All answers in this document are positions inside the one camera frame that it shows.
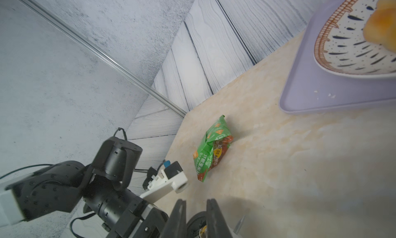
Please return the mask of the lavender plastic tray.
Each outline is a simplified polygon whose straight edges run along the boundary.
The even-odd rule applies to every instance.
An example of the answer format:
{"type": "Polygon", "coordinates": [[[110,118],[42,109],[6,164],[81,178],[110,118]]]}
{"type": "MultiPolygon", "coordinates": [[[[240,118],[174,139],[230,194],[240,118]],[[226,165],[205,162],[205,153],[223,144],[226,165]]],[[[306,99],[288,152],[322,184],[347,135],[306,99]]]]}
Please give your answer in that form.
{"type": "Polygon", "coordinates": [[[328,1],[310,19],[279,99],[283,112],[303,114],[395,102],[396,76],[350,78],[331,74],[317,65],[313,51],[315,41],[340,3],[341,0],[328,1]]]}

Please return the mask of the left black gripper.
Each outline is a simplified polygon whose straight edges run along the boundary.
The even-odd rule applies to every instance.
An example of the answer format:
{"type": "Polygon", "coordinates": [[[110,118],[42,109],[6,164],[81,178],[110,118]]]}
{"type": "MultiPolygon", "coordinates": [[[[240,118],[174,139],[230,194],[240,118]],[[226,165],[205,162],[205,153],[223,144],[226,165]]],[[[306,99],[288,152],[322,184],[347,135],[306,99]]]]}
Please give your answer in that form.
{"type": "Polygon", "coordinates": [[[95,179],[83,198],[103,221],[108,238],[158,238],[168,220],[164,211],[128,189],[116,190],[107,179],[95,179]]]}

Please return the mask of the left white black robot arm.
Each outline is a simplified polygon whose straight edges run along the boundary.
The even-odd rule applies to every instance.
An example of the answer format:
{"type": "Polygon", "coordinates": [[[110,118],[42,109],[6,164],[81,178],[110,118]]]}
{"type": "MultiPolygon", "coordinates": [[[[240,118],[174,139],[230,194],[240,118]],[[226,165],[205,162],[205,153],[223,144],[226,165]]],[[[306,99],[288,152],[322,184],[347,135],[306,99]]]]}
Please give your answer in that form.
{"type": "Polygon", "coordinates": [[[66,161],[1,184],[1,226],[71,212],[83,199],[86,216],[98,216],[110,238],[160,237],[168,215],[128,189],[141,154],[111,137],[89,165],[66,161]]]}

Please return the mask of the white twin-bell alarm clock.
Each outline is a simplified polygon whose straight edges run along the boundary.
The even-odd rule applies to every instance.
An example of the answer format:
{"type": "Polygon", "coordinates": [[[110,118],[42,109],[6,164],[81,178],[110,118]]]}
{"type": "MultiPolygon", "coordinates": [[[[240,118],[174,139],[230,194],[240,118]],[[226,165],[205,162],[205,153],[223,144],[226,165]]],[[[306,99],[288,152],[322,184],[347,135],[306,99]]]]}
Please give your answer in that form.
{"type": "MultiPolygon", "coordinates": [[[[241,238],[240,229],[244,223],[245,215],[239,220],[236,227],[229,230],[233,238],[241,238]]],[[[202,211],[194,215],[187,223],[187,237],[188,238],[206,238],[207,224],[206,211],[202,211]]]]}

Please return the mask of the patterned white plate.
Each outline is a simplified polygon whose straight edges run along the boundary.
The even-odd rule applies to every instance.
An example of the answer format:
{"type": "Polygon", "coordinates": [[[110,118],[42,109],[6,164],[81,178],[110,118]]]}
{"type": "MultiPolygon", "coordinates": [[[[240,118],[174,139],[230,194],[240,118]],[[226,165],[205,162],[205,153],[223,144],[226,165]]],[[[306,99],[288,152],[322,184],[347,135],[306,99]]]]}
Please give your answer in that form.
{"type": "Polygon", "coordinates": [[[313,56],[319,67],[338,76],[384,79],[396,76],[396,55],[364,38],[364,26],[379,0],[341,0],[320,30],[313,56]]]}

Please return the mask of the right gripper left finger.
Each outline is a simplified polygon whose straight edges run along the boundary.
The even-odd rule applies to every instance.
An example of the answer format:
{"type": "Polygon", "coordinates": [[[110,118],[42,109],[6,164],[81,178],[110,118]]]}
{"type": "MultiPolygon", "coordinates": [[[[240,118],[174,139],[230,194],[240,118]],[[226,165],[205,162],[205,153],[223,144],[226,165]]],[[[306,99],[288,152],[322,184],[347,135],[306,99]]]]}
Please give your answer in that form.
{"type": "Polygon", "coordinates": [[[185,238],[187,236],[186,201],[178,199],[161,232],[161,238],[185,238]]]}

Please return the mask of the yellow food on plate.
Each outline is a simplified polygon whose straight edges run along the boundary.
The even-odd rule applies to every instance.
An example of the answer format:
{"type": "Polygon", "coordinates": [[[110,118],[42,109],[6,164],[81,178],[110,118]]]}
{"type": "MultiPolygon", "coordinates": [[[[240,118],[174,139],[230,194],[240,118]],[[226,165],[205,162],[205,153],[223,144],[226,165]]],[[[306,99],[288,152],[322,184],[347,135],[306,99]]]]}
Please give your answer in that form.
{"type": "Polygon", "coordinates": [[[367,42],[396,52],[396,0],[378,0],[376,10],[363,28],[367,42]]]}

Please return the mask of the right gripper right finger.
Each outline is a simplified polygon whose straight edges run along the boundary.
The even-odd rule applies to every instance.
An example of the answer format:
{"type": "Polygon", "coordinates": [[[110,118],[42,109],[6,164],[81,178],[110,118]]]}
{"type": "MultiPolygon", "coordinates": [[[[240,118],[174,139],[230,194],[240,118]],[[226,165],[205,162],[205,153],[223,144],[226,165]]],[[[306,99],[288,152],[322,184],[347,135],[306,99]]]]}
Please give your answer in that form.
{"type": "Polygon", "coordinates": [[[207,200],[206,219],[208,238],[232,238],[230,229],[215,199],[207,200]]]}

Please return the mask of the small green snack packet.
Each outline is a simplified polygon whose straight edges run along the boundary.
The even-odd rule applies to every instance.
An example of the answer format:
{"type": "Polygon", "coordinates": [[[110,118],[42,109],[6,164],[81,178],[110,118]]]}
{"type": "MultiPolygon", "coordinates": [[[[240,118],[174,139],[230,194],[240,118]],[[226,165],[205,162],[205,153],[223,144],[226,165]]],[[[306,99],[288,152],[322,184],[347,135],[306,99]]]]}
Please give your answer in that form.
{"type": "Polygon", "coordinates": [[[193,154],[199,181],[204,182],[208,172],[218,166],[233,140],[234,137],[228,128],[225,116],[222,115],[206,131],[193,154]]]}

